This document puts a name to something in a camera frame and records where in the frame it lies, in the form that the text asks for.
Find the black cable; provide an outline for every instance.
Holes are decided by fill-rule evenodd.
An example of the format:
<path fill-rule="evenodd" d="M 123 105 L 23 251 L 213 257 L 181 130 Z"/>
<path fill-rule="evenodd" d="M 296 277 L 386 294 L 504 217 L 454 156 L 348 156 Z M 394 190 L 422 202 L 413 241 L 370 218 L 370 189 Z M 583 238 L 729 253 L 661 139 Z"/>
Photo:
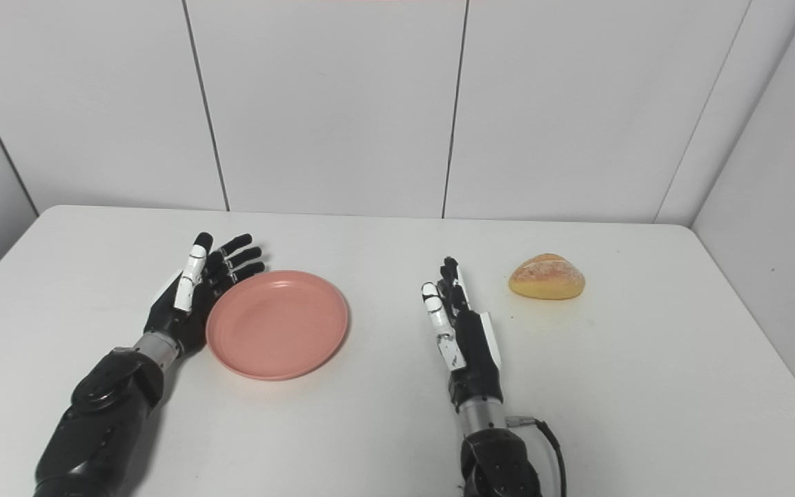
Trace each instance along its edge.
<path fill-rule="evenodd" d="M 564 459 L 562 459 L 560 442 L 558 442 L 558 438 L 554 435 L 554 431 L 551 431 L 551 428 L 546 422 L 536 419 L 536 428 L 539 428 L 539 431 L 542 432 L 542 435 L 544 435 L 545 438 L 548 438 L 549 443 L 554 449 L 554 453 L 558 457 L 558 471 L 560 472 L 560 497 L 566 497 L 566 463 L 564 462 Z"/>

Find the pink plate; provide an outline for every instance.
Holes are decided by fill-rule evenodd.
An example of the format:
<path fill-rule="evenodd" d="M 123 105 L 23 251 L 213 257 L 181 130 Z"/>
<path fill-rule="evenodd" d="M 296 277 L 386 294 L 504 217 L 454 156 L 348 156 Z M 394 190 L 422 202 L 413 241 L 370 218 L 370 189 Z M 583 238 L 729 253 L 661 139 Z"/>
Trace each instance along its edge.
<path fill-rule="evenodd" d="M 315 370 L 340 347 L 348 308 L 327 280 L 271 271 L 225 293 L 208 319 L 208 345 L 231 371 L 289 380 Z"/>

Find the black finger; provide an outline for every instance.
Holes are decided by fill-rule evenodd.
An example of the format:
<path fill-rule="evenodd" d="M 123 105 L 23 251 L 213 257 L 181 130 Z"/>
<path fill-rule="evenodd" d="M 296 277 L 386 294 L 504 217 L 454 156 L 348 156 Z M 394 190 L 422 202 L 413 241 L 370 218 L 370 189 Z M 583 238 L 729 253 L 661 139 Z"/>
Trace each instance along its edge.
<path fill-rule="evenodd" d="M 441 275 L 453 284 L 458 279 L 458 262 L 452 257 L 446 257 L 444 265 L 441 266 Z"/>
<path fill-rule="evenodd" d="M 232 252 L 242 249 L 244 246 L 248 246 L 251 243 L 253 243 L 253 236 L 250 236 L 250 233 L 244 233 L 225 243 L 225 245 L 217 249 L 217 252 L 225 255 L 225 257 L 229 257 Z"/>
<path fill-rule="evenodd" d="M 450 269 L 447 266 L 441 266 L 441 283 L 444 283 L 446 286 L 452 286 L 452 274 L 450 274 Z"/>
<path fill-rule="evenodd" d="M 466 311 L 468 309 L 468 299 L 464 296 L 464 289 L 461 286 L 453 287 L 450 293 L 450 305 L 455 309 L 455 312 Z"/>
<path fill-rule="evenodd" d="M 219 270 L 220 267 L 224 267 L 224 260 L 225 257 L 223 257 L 223 253 L 218 250 L 213 254 L 208 255 L 208 260 L 204 263 L 205 275 L 214 273 L 214 271 Z"/>
<path fill-rule="evenodd" d="M 441 296 L 444 297 L 444 299 L 449 298 L 450 285 L 446 282 L 446 280 L 438 281 L 438 292 L 441 293 Z"/>
<path fill-rule="evenodd" d="M 241 281 L 248 279 L 254 274 L 262 273 L 262 271 L 265 270 L 266 270 L 266 265 L 262 264 L 262 262 L 260 261 L 256 261 L 255 263 L 246 264 L 237 268 L 234 271 L 231 271 L 230 279 L 233 281 L 233 283 L 240 283 Z"/>
<path fill-rule="evenodd" d="M 246 249 L 246 251 L 238 252 L 226 259 L 226 265 L 228 265 L 230 269 L 240 267 L 241 264 L 253 261 L 253 259 L 258 259 L 260 255 L 262 255 L 262 249 L 258 246 L 252 246 Z"/>
<path fill-rule="evenodd" d="M 223 295 L 226 290 L 231 289 L 236 283 L 248 279 L 257 273 L 265 271 L 266 265 L 262 262 L 255 262 L 239 267 L 237 270 L 230 271 L 227 276 L 213 283 L 215 295 Z"/>
<path fill-rule="evenodd" d="M 211 286 L 217 285 L 220 280 L 223 280 L 224 277 L 229 275 L 229 267 L 226 264 L 220 264 L 215 268 L 211 268 L 211 270 L 205 274 L 205 280 L 210 282 Z"/>

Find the black forearm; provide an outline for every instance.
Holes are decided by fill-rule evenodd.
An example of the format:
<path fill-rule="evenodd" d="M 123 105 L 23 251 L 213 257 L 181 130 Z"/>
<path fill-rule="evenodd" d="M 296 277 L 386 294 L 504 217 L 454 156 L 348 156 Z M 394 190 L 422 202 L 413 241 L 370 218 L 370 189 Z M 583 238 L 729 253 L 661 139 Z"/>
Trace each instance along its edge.
<path fill-rule="evenodd" d="M 113 497 L 163 390 L 163 371 L 148 356 L 133 349 L 105 356 L 72 393 L 36 468 L 35 496 Z"/>

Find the connector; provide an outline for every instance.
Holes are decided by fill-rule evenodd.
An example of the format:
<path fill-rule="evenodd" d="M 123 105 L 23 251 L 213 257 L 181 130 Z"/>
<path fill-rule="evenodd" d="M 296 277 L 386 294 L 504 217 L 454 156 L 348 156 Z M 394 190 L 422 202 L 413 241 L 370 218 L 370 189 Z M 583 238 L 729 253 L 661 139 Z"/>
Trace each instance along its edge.
<path fill-rule="evenodd" d="M 533 416 L 506 416 L 505 424 L 508 428 L 532 427 L 536 419 Z"/>

